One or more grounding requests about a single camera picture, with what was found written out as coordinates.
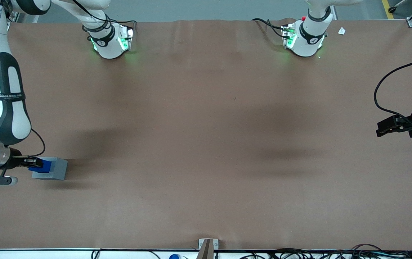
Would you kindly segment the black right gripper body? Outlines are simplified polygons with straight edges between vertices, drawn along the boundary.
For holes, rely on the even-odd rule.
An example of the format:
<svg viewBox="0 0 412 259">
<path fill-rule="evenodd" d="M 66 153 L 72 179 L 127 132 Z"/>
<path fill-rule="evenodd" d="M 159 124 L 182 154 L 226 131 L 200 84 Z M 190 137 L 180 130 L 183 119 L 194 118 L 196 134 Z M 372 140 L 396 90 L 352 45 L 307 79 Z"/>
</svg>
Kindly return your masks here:
<svg viewBox="0 0 412 259">
<path fill-rule="evenodd" d="M 20 160 L 22 159 L 18 157 L 21 157 L 22 153 L 17 149 L 9 149 L 9 151 L 10 151 L 10 156 L 9 156 L 8 161 L 6 162 L 6 169 L 13 169 L 19 166 Z"/>
</svg>

